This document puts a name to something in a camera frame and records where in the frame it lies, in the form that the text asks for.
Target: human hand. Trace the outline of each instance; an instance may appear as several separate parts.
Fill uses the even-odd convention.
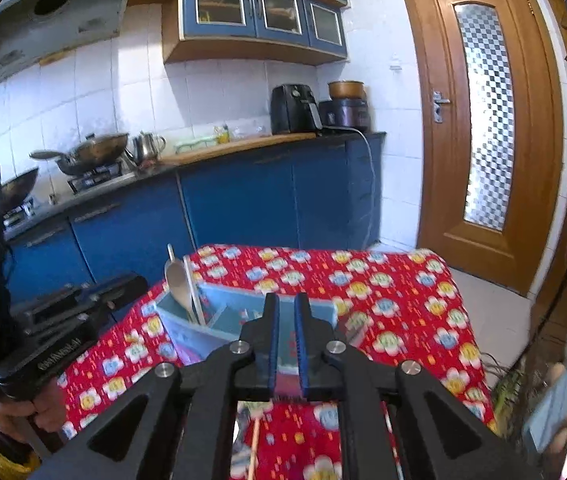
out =
[[[0,400],[0,431],[18,442],[26,442],[15,426],[16,416],[35,415],[35,424],[48,433],[59,431],[66,422],[64,394],[57,386],[57,380],[51,380],[31,402],[11,399]]]

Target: table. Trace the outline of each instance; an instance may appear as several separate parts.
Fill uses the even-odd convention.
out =
[[[470,320],[445,262],[429,250],[388,254],[205,246],[191,256],[198,282],[266,294],[307,292],[331,300],[339,326],[374,361],[420,362],[489,428],[496,423]],[[97,345],[60,378],[74,436],[161,361],[181,365],[155,311],[164,283],[153,286]],[[239,439],[230,477],[247,476],[260,418],[257,480],[340,480],[337,407],[330,403],[240,402]]]

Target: chopstick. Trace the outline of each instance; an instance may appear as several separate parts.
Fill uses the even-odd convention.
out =
[[[252,446],[250,451],[250,467],[248,468],[248,480],[254,480],[255,466],[257,463],[257,443],[259,442],[259,426],[261,417],[255,419],[255,427],[252,430]]]

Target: stainless steel kettle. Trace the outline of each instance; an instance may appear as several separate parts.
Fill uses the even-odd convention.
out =
[[[147,160],[157,160],[165,147],[166,139],[164,137],[142,132],[141,135],[132,137],[132,152],[126,150],[126,155],[135,165],[140,166]]]

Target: metal bolt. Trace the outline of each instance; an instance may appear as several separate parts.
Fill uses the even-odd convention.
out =
[[[343,352],[345,352],[345,343],[337,341],[336,339],[333,341],[328,341],[326,350],[331,354],[342,354]]]
[[[401,370],[407,375],[417,375],[421,371],[421,365],[417,361],[404,361]]]
[[[175,373],[175,367],[170,363],[161,363],[155,367],[155,375],[162,379],[170,377],[173,373]]]
[[[233,354],[241,355],[245,354],[248,350],[250,350],[250,343],[247,341],[242,341],[238,339],[237,341],[233,341],[230,343],[230,351]]]

